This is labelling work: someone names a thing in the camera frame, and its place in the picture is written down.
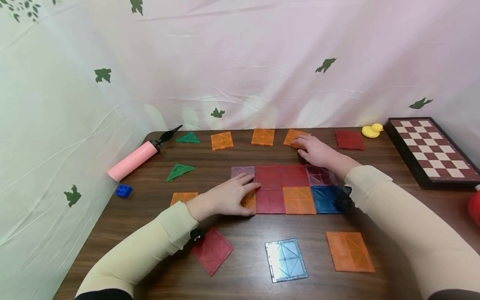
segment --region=checkered board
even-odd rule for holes
[[[457,187],[480,183],[478,169],[433,119],[390,118],[385,131],[422,188],[455,187],[441,183],[457,183]]]

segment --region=sleeve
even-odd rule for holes
[[[480,256],[423,203],[372,166],[345,178],[361,211],[405,252],[424,299],[442,290],[480,292]]]
[[[177,202],[103,256],[88,272],[77,296],[90,291],[120,289],[133,298],[134,286],[162,259],[183,249],[198,222]]]

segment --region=wristwatch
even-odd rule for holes
[[[345,185],[343,189],[339,190],[338,195],[333,204],[340,212],[346,212],[352,208],[353,201],[350,198],[351,193],[352,193],[352,187],[347,185]]]

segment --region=purple magnetic tile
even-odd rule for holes
[[[313,165],[306,165],[305,169],[310,186],[337,185],[335,174],[329,169]]]
[[[254,166],[242,166],[242,167],[232,167],[232,172],[230,178],[233,178],[240,173],[246,173],[247,175],[255,175],[255,167]]]

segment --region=blue lego brick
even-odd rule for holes
[[[312,186],[313,202],[317,214],[341,214],[334,205],[336,197],[340,192],[340,188],[333,186]]]
[[[121,198],[128,198],[128,196],[130,195],[130,193],[132,191],[133,191],[133,189],[132,189],[131,186],[128,186],[126,184],[121,184],[117,187],[117,190],[115,191],[115,194],[118,197],[121,197]]]

